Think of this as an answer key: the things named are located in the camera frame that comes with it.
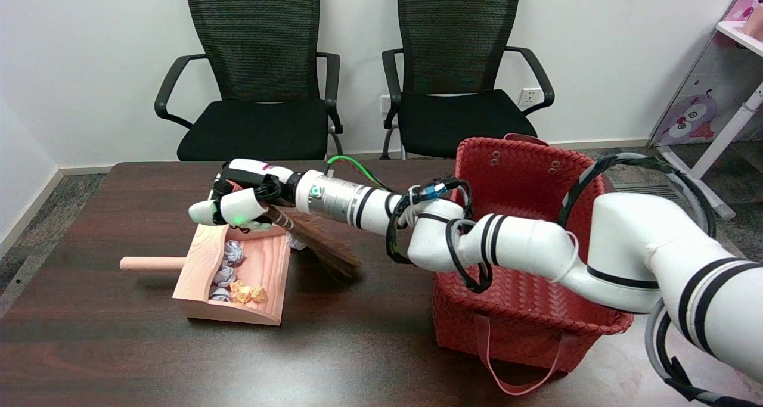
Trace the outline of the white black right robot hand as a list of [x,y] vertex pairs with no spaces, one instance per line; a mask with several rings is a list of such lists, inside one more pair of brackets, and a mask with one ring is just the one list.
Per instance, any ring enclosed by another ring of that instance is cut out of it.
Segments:
[[265,214],[271,205],[294,206],[302,174],[259,160],[234,159],[222,166],[212,182],[207,200],[188,209],[199,225],[259,229],[270,224]]

